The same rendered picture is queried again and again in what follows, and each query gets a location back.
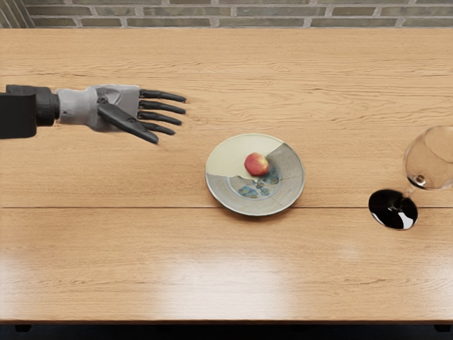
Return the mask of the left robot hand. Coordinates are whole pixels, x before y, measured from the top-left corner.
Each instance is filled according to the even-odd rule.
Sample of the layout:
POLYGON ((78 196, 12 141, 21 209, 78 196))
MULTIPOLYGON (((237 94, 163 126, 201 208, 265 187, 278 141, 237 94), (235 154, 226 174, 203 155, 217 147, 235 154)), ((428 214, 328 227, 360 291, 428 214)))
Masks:
POLYGON ((175 132, 159 122, 181 125, 182 121, 165 113, 186 114, 184 108, 164 101, 185 103, 186 98, 137 85, 101 84, 83 90, 58 89, 59 122, 85 125, 96 132, 123 131, 152 144, 159 143, 158 132, 175 132))

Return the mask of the patterned ceramic plate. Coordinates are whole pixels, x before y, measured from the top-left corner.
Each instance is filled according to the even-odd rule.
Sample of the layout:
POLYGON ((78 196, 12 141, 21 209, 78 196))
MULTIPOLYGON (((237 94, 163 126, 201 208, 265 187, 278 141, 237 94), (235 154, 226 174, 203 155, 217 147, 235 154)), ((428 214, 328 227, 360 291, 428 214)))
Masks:
POLYGON ((211 194, 226 208, 242 215, 266 216, 283 211, 301 195, 304 165, 282 140, 258 133, 230 137, 217 145, 205 166, 211 194), (244 165, 254 152, 264 156, 270 168, 264 176, 252 176, 244 165))

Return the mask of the clear wine glass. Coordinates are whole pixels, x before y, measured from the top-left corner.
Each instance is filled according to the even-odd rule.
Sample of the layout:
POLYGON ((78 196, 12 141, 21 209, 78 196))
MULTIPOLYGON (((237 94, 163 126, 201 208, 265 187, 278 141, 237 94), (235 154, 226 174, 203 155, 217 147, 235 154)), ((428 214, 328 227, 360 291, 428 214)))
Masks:
POLYGON ((428 128, 409 144, 403 156, 408 186, 403 191, 382 189, 368 201, 372 217, 393 230, 408 230, 418 220, 411 195, 417 190, 441 191, 453 186, 453 125, 428 128))

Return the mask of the red apple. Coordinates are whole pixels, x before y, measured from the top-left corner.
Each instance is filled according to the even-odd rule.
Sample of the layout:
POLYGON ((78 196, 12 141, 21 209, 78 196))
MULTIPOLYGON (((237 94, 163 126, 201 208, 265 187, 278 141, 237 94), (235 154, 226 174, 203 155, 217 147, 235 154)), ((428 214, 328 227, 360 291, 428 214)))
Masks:
POLYGON ((270 169, 270 164, 266 157, 258 152, 250 153, 243 165, 251 176, 256 177, 267 175, 270 169))

